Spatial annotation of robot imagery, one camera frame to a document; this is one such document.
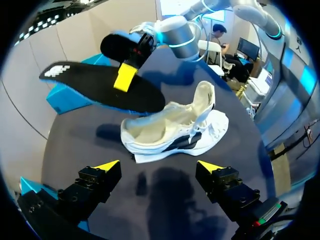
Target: sneaker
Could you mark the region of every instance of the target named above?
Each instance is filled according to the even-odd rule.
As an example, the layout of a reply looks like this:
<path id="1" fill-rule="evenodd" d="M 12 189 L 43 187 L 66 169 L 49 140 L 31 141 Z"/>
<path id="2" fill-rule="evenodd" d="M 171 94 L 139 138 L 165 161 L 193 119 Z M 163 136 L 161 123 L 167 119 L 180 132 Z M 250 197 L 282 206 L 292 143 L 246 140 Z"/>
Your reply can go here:
<path id="1" fill-rule="evenodd" d="M 201 155 L 213 148 L 228 130 L 229 119 L 215 106 L 215 88 L 201 81 L 193 102 L 167 104 L 161 112 L 124 119 L 121 141 L 135 161 L 149 163 L 172 154 Z"/>

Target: red light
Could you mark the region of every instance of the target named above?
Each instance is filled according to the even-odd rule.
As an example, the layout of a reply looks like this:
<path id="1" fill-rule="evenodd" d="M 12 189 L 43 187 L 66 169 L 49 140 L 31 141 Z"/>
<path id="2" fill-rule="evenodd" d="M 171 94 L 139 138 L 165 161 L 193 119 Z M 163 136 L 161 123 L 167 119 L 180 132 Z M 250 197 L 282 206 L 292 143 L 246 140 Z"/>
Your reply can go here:
<path id="1" fill-rule="evenodd" d="M 253 226 L 254 227 L 259 227 L 261 224 L 260 224 L 260 222 L 258 222 L 258 221 L 255 221 L 254 223 L 253 223 Z"/>

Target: window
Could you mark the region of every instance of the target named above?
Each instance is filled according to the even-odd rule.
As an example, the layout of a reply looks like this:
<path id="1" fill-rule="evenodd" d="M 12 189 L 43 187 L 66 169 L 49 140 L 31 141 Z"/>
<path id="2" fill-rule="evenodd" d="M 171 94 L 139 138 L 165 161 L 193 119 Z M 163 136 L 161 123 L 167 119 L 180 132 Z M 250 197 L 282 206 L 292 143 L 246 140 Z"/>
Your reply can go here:
<path id="1" fill-rule="evenodd" d="M 203 17 L 206 19 L 212 19 L 212 20 L 224 22 L 226 17 L 226 11 L 225 10 L 216 11 L 213 13 L 206 14 Z"/>
<path id="2" fill-rule="evenodd" d="M 200 0 L 160 0 L 163 16 L 179 15 Z"/>
<path id="3" fill-rule="evenodd" d="M 180 15 L 187 11 L 192 5 L 200 2 L 201 0 L 160 0 L 161 12 L 163 16 Z M 216 11 L 206 14 L 208 19 L 224 22 L 226 11 Z"/>

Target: shoe sole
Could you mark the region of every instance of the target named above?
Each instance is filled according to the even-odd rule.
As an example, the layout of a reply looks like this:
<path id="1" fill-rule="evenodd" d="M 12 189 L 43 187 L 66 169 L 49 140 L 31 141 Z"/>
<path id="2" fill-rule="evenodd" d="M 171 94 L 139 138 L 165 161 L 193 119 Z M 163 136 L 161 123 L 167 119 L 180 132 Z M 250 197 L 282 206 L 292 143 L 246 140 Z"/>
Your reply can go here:
<path id="1" fill-rule="evenodd" d="M 188 154 L 191 156 L 199 156 L 199 155 L 204 154 L 205 152 L 209 151 L 210 149 L 212 149 L 222 139 L 222 137 L 226 134 L 226 132 L 221 134 L 221 136 L 219 138 L 217 138 L 213 144 L 206 146 L 206 147 L 203 147 L 203 148 L 173 149 L 170 151 L 161 152 L 158 154 L 149 154 L 149 155 L 148 154 L 145 154 L 145 155 L 134 154 L 134 159 L 137 164 L 145 164 L 145 163 L 151 163 L 151 162 L 162 160 L 162 159 L 164 159 L 170 155 L 173 155 L 173 154 Z"/>

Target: shoe lining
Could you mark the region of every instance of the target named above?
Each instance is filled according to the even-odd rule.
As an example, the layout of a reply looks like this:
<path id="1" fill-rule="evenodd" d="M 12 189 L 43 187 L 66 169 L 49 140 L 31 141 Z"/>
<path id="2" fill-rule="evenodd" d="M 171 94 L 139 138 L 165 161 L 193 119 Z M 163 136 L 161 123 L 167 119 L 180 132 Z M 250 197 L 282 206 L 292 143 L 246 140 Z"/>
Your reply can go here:
<path id="1" fill-rule="evenodd" d="M 199 85 L 192 104 L 180 105 L 181 108 L 168 112 L 149 124 L 131 125 L 127 131 L 135 138 L 136 143 L 148 145 L 162 143 L 172 138 L 178 128 L 191 128 L 198 116 L 211 104 L 212 94 L 212 89 L 208 84 Z"/>

